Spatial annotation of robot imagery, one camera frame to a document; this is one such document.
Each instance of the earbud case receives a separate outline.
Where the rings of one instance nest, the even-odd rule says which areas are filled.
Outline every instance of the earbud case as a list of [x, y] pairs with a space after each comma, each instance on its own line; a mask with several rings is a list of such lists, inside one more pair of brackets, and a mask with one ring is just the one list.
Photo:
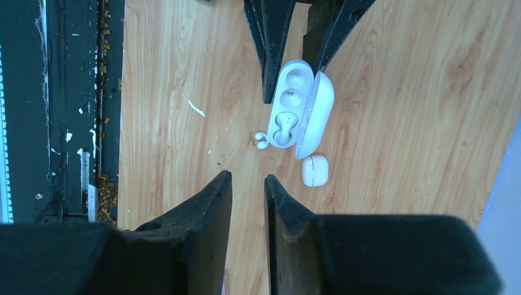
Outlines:
[[307, 62], [290, 60], [279, 73], [268, 132], [259, 132], [256, 138], [266, 137], [269, 144], [281, 149], [296, 143], [296, 157], [303, 159], [318, 148], [334, 100], [333, 84], [324, 73], [313, 77]]

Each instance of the white ruler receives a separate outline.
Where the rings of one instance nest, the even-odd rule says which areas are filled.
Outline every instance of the white ruler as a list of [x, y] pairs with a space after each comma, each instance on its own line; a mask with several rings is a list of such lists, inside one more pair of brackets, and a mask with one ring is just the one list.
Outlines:
[[9, 160], [7, 156], [7, 123], [2, 75], [2, 44], [0, 44], [0, 223], [13, 223], [13, 205], [9, 184]]

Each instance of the wood grain surface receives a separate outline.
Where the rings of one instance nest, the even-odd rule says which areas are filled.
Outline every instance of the wood grain surface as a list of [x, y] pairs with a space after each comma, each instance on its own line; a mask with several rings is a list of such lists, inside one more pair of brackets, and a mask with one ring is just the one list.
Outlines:
[[[444, 213], [476, 228], [521, 111], [521, 1], [377, 0], [326, 71], [336, 101], [315, 154], [330, 180], [313, 189], [294, 148], [256, 147], [271, 106], [242, 3], [126, 1], [120, 227], [230, 170], [232, 295], [268, 294], [270, 173], [317, 213]], [[301, 57], [307, 9], [286, 60]]]

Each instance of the wooden table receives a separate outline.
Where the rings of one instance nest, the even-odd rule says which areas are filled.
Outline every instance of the wooden table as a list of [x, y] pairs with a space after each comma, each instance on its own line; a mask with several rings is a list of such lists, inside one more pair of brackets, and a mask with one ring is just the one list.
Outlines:
[[[255, 145], [271, 106], [242, 3], [126, 1], [120, 227], [230, 170], [231, 294], [268, 294], [270, 173], [317, 213], [445, 213], [476, 228], [521, 111], [521, 1], [378, 0], [326, 71], [336, 101], [316, 154], [331, 178], [313, 189], [293, 149]], [[301, 57], [307, 7], [286, 60]]]

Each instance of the ruler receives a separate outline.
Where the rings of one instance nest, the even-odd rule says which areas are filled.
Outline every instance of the ruler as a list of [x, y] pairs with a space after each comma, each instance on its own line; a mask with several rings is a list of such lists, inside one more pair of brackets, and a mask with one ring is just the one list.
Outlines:
[[0, 223], [13, 223], [13, 205], [9, 184], [9, 159], [7, 156], [7, 123], [2, 73], [2, 44], [0, 44]]

